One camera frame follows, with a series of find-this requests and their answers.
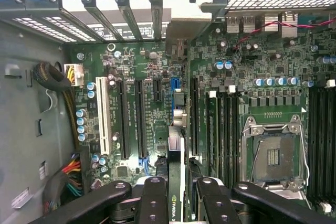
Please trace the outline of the black RAM slot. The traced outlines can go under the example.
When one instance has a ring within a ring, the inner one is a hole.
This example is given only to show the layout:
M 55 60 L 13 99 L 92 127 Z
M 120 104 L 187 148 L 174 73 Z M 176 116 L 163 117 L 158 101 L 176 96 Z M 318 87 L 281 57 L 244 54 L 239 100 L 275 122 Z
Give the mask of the black RAM slot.
M 227 111 L 228 111 L 228 174 L 229 184 L 233 183 L 233 171 L 232 171 L 232 96 L 227 93 Z
M 328 125 L 329 125 L 329 91 L 327 88 L 323 89 L 324 93 L 324 107 L 323 107 L 323 112 L 324 112 L 324 156 L 323 156 L 323 198 L 324 200 L 327 198 L 327 194 L 329 192 L 329 182 L 328 182 L 328 157 L 329 157 L 329 151 L 328 151 L 328 146 L 329 146 L 329 130 L 328 130 Z
M 323 121 L 322 118 L 322 114 L 323 114 L 323 93 L 321 92 L 321 88 L 318 88 L 318 109 L 317 109 L 317 166 L 316 166 L 316 176 L 317 176 L 317 190 L 316 190 L 316 196 L 317 196 L 317 200 L 316 202 L 318 202 L 320 200 L 320 153 L 321 153 L 321 122 Z
M 315 195 L 315 178 L 314 178 L 314 170 L 315 170 L 315 136 L 316 136 L 316 116 L 314 114 L 316 108 L 316 95 L 315 88 L 309 89 L 309 167 L 310 167 L 310 178 L 309 178 L 309 187 L 308 187 L 308 196 L 312 199 Z
M 331 157 L 331 164 L 332 164 L 332 199 L 333 204 L 336 205 L 336 87 L 333 88 L 331 94 L 332 100 L 332 157 Z
M 234 180 L 239 181 L 239 98 L 233 98 L 233 161 L 234 161 Z
M 219 94 L 219 131 L 220 131 L 220 139 L 221 139 L 221 149 L 220 149 L 220 171 L 221 171 L 221 180 L 224 185 L 226 185 L 226 175 L 225 175 L 225 138 L 224 138 L 224 98 L 223 94 Z

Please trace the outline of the dark labelled RAM stick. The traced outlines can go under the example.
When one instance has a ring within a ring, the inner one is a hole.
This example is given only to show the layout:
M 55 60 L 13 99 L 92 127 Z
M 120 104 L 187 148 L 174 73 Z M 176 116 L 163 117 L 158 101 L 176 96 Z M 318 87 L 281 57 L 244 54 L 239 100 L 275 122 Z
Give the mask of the dark labelled RAM stick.
M 210 176 L 218 177 L 219 174 L 219 159 L 218 159 L 218 100 L 215 90 L 208 93 L 207 98 L 207 119 L 208 119 L 208 141 L 209 141 L 209 166 Z

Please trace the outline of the CPU socket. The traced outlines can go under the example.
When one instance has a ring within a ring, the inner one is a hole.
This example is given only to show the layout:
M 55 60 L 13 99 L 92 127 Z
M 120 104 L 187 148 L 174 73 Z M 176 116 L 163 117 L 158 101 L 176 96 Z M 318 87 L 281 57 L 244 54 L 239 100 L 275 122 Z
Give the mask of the CPU socket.
M 299 138 L 290 133 L 290 120 L 291 118 L 283 122 L 258 122 L 255 119 L 257 124 L 252 128 L 252 136 L 247 140 L 248 181 L 245 182 L 262 187 L 266 182 L 288 181 L 306 188 L 299 173 Z

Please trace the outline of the metal socket cover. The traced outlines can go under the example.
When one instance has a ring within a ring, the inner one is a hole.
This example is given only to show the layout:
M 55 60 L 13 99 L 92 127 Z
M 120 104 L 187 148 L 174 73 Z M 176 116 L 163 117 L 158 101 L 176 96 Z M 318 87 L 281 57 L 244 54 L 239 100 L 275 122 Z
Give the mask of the metal socket cover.
M 285 199 L 292 200 L 299 205 L 312 209 L 311 203 L 309 203 L 306 195 L 303 191 L 303 186 L 298 186 L 295 182 L 266 182 L 263 183 L 263 188 L 273 192 Z

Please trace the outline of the socket locking lever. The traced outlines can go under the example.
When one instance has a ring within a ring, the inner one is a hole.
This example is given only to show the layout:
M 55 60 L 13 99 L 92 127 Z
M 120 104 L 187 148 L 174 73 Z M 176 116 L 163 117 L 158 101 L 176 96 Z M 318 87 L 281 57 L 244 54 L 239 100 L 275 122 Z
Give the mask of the socket locking lever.
M 310 168 L 308 166 L 308 144 L 306 140 L 306 132 L 301 117 L 298 114 L 294 114 L 288 124 L 290 133 L 298 136 L 299 138 L 299 167 L 300 176 L 304 179 L 304 185 L 309 186 Z
M 249 116 L 246 119 L 245 125 L 241 132 L 241 174 L 242 180 L 248 181 L 247 178 L 247 140 L 252 136 L 251 130 L 256 125 L 256 121 L 253 116 Z

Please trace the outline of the long black expansion slot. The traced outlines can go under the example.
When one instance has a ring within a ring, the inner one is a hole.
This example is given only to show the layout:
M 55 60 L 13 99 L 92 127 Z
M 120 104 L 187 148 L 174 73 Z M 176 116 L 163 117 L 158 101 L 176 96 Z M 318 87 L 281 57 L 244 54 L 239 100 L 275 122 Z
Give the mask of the long black expansion slot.
M 147 135 L 146 135 L 146 121 L 145 121 L 145 92 L 144 83 L 142 80 L 135 80 L 134 95 L 136 106 L 136 130 L 138 136 L 138 151 L 139 158 L 147 157 Z
M 118 109 L 120 114 L 120 153 L 121 160 L 129 159 L 129 121 L 126 83 L 122 80 L 117 81 Z
M 199 155 L 199 135 L 198 135 L 198 80 L 191 78 L 191 147 L 192 155 Z

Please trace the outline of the white expansion slot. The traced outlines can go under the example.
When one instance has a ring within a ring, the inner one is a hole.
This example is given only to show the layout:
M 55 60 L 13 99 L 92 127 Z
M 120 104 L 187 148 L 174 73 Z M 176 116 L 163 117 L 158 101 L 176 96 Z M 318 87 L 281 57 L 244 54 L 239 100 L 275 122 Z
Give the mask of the white expansion slot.
M 98 106 L 100 150 L 102 155 L 109 155 L 112 152 L 112 133 L 107 77 L 96 77 L 96 95 Z

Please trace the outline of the short black expansion slot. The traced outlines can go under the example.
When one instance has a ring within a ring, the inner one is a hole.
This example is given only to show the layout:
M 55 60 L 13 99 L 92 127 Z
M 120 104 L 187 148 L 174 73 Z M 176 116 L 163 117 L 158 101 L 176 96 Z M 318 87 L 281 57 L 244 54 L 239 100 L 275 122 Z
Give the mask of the short black expansion slot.
M 162 102 L 162 86 L 161 79 L 153 79 L 153 100 L 154 102 Z

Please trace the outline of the blue expansion slot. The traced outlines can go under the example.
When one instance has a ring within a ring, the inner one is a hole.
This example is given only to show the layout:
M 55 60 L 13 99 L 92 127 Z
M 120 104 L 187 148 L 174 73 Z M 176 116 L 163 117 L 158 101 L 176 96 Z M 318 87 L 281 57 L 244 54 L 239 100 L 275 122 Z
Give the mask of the blue expansion slot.
M 179 78 L 172 78 L 171 79 L 171 97 L 172 97 L 172 111 L 175 108 L 175 102 L 174 102 L 174 92 L 176 89 L 179 89 L 181 87 L 180 79 Z

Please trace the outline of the white power connector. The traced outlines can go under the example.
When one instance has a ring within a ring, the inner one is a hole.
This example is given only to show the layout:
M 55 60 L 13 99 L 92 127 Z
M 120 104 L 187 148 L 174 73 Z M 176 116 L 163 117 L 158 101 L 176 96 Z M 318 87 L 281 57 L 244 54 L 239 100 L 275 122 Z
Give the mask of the white power connector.
M 84 72 L 81 64 L 64 64 L 65 77 L 70 81 L 72 87 L 84 86 Z

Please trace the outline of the green motherboard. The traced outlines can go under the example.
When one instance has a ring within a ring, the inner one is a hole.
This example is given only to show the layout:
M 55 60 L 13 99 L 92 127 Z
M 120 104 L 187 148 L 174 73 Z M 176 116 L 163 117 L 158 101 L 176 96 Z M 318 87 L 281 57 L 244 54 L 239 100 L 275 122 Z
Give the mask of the green motherboard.
M 224 98 L 224 138 L 226 187 L 232 188 L 234 180 L 233 161 L 233 98 L 239 98 L 239 173 L 240 139 L 248 116 L 258 122 L 283 122 L 294 114 L 301 116 L 309 146 L 309 89 L 329 91 L 329 192 L 323 198 L 324 119 L 321 122 L 320 155 L 320 200 L 316 202 L 317 190 L 317 109 L 315 136 L 315 195 L 308 196 L 308 187 L 303 191 L 312 210 L 336 218 L 336 205 L 332 199 L 332 98 L 336 87 L 336 28 L 314 28 L 311 24 L 288 27 L 271 25 L 253 35 L 243 35 L 239 30 L 229 32 L 222 26 L 212 26 L 198 39 L 191 42 L 191 71 L 199 78 L 199 109 L 202 158 L 198 158 L 204 176 L 210 176 L 208 141 L 208 93 L 216 91 Z M 123 180 L 136 185 L 150 176 L 160 176 L 168 182 L 169 126 L 172 122 L 171 87 L 176 65 L 166 48 L 166 42 L 128 42 L 97 45 L 79 45 L 70 48 L 72 63 L 81 64 L 84 86 L 75 87 L 76 131 L 78 142 L 86 153 L 82 161 L 82 183 L 71 186 L 70 191 L 81 196 L 114 180 Z M 108 78 L 108 95 L 111 117 L 112 152 L 102 155 L 98 122 L 96 77 Z M 161 79 L 162 102 L 153 100 L 153 79 Z M 121 160 L 120 114 L 118 109 L 117 81 L 126 83 L 130 157 Z M 145 92 L 145 121 L 147 157 L 139 158 L 137 118 L 134 95 L 135 80 L 142 80 Z M 227 93 L 232 96 L 232 171 L 233 183 L 228 174 L 228 111 Z M 218 159 L 221 171 L 221 149 L 218 101 Z M 309 166 L 309 149 L 307 151 Z

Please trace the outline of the black open PC case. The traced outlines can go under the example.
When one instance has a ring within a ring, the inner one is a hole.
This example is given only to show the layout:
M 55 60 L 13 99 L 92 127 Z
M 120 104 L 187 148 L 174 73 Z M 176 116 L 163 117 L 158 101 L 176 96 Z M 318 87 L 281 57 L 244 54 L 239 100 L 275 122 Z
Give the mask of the black open PC case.
M 243 35 L 336 28 L 336 0 L 0 0 L 0 224 L 29 224 L 94 191 L 70 191 L 86 153 L 65 77 L 70 48 L 166 42 L 173 17 L 210 18 L 201 35 L 217 25 Z M 115 205 L 98 224 L 135 224 L 135 206 Z

